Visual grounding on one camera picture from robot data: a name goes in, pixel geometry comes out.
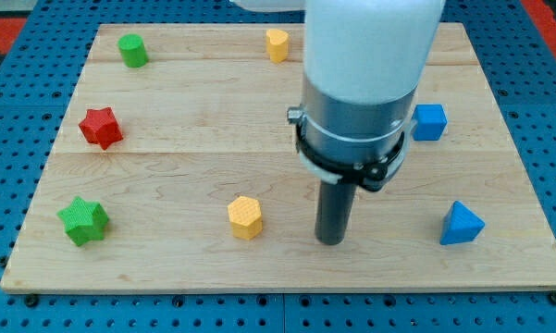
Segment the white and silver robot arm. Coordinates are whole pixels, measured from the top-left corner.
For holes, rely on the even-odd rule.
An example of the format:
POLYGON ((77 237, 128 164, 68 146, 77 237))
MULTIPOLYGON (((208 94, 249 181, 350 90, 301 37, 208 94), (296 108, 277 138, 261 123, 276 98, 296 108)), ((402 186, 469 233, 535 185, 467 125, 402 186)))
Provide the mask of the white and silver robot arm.
POLYGON ((304 13, 303 96, 288 112, 303 164, 330 184, 390 179, 445 0, 233 0, 304 13))

